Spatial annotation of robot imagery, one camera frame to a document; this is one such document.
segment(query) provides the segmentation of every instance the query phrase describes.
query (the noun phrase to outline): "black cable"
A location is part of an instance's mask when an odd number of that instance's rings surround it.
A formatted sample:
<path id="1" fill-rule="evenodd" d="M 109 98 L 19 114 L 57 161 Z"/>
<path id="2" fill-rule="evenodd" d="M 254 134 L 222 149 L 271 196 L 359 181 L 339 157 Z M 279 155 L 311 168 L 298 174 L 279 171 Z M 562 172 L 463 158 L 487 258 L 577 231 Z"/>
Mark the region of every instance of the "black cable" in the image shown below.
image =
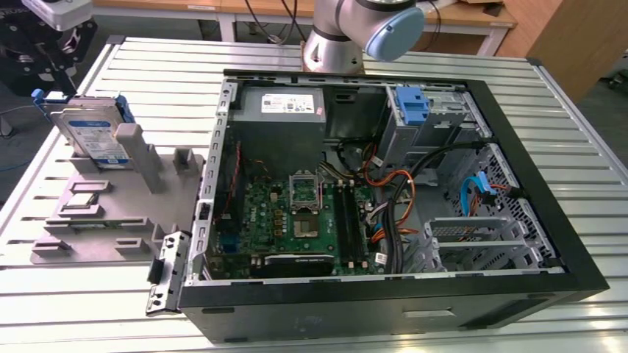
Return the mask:
<path id="1" fill-rule="evenodd" d="M 487 143 L 486 140 L 471 141 L 471 142 L 457 142 L 451 143 L 450 145 L 442 146 L 438 149 L 430 151 L 422 158 L 414 163 L 411 166 L 409 173 L 410 176 L 414 178 L 418 173 L 421 173 L 425 166 L 442 154 L 455 149 L 479 149 Z M 390 246 L 393 246 L 391 250 L 387 250 L 387 258 L 386 258 L 386 270 L 390 269 L 393 274 L 402 273 L 402 243 L 401 243 L 401 235 L 395 227 L 395 220 L 394 220 L 394 204 L 395 200 L 401 196 L 402 188 L 406 185 L 405 178 L 402 177 L 402 181 L 397 184 L 394 193 L 391 197 L 387 199 L 387 206 L 386 212 L 383 213 L 383 232 L 386 241 L 389 242 Z"/>
<path id="2" fill-rule="evenodd" d="M 431 48 L 431 45 L 435 43 L 435 40 L 438 39 L 439 35 L 439 25 L 442 23 L 442 18 L 439 17 L 439 10 L 438 7 L 434 5 L 431 0 L 426 0 L 429 4 L 431 5 L 433 9 L 435 10 L 435 28 L 433 29 L 431 35 L 429 36 L 429 42 L 425 46 L 425 48 L 419 49 L 418 51 L 425 51 L 429 48 Z"/>
<path id="3" fill-rule="evenodd" d="M 290 9 L 287 9 L 287 5 L 285 4 L 285 0 L 281 0 L 281 3 L 283 4 L 283 9 L 285 11 L 287 12 L 287 15 L 290 16 L 291 18 L 291 23 L 295 25 L 295 30 L 298 31 L 298 33 L 301 34 L 301 39 L 302 41 L 306 41 L 305 39 L 305 35 L 301 31 L 301 26 L 298 25 L 298 23 L 295 22 L 295 2 L 297 0 L 294 0 L 294 13 L 290 13 Z"/>
<path id="4" fill-rule="evenodd" d="M 257 27 L 261 31 L 261 33 L 263 33 L 265 37 L 267 38 L 267 40 L 270 42 L 273 42 L 274 44 L 277 44 L 278 46 L 282 45 L 285 43 L 285 41 L 287 40 L 287 38 L 290 37 L 291 35 L 291 30 L 294 29 L 294 22 L 295 21 L 291 21 L 290 22 L 290 27 L 289 27 L 289 30 L 287 30 L 287 34 L 285 35 L 285 38 L 283 39 L 279 39 L 275 35 L 271 36 L 266 31 L 265 29 L 261 27 L 261 24 L 257 20 L 257 16 L 254 15 L 254 11 L 253 11 L 253 8 L 250 7 L 250 3 L 247 2 L 247 0 L 243 0 L 243 3 L 246 4 L 246 8 L 247 8 L 247 12 L 250 13 L 250 16 L 253 17 L 253 20 L 254 20 L 254 23 L 257 24 Z M 295 13 L 295 7 L 297 7 L 297 0 L 294 0 L 294 13 Z"/>

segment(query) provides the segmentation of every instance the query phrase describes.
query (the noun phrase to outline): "expansion slot bracket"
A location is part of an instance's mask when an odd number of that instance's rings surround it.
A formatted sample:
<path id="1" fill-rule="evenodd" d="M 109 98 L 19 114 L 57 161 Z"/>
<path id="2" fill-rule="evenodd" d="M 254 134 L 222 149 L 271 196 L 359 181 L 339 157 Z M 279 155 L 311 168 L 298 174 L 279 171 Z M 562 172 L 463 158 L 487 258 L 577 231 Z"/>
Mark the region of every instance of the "expansion slot bracket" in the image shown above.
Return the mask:
<path id="1" fill-rule="evenodd" d="M 151 283 L 146 316 L 177 314 L 179 288 L 183 283 L 185 261 L 191 235 L 185 231 L 163 237 L 158 258 L 153 259 L 147 282 Z"/>

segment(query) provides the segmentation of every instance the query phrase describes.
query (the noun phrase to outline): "hard drive label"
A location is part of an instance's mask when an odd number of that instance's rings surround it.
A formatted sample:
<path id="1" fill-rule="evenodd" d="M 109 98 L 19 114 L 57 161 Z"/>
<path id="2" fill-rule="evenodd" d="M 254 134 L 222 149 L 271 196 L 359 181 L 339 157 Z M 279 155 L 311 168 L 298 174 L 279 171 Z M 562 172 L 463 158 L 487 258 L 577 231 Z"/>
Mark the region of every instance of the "hard drive label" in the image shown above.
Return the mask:
<path id="1" fill-rule="evenodd" d="M 119 168 L 127 163 L 127 154 L 113 138 L 113 128 L 107 121 L 69 121 L 75 142 L 82 146 L 94 162 L 103 168 Z"/>

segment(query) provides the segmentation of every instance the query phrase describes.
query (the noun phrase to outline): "slotted metal table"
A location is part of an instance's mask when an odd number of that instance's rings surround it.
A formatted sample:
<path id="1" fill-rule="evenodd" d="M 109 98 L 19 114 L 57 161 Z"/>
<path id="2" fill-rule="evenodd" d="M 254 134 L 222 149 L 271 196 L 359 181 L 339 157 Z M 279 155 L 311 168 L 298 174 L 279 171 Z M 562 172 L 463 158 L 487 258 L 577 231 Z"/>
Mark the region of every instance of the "slotted metal table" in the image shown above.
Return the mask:
<path id="1" fill-rule="evenodd" d="M 79 92 L 126 97 L 157 152 L 205 154 L 222 69 L 299 69 L 297 46 L 125 38 L 105 45 Z M 0 350 L 317 352 L 619 352 L 628 347 L 628 173 L 545 69 L 522 59 L 365 57 L 367 74 L 485 80 L 602 271 L 610 290 L 501 329 L 213 347 L 182 315 L 146 318 L 145 263 L 45 266 L 29 262 L 71 153 L 53 129 L 0 211 Z"/>

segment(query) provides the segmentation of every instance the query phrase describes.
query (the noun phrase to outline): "wooden table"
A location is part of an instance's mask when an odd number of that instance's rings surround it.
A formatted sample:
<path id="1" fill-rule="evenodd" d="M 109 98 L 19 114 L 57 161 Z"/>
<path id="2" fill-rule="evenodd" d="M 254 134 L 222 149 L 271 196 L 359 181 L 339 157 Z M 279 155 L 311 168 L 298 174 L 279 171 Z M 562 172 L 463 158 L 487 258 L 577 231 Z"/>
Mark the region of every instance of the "wooden table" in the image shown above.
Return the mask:
<path id="1" fill-rule="evenodd" d="M 279 0 L 249 0 L 259 22 L 287 24 L 290 18 Z M 311 24 L 315 0 L 299 0 L 297 22 Z M 505 9 L 493 17 L 481 12 L 482 6 L 458 2 L 439 10 L 441 33 L 485 36 L 477 55 L 491 56 L 515 20 Z M 243 0 L 94 0 L 94 14 L 138 17 L 187 18 L 218 21 L 221 39 L 235 41 L 234 23 L 251 22 Z M 435 12 L 426 15 L 423 32 L 435 30 Z"/>

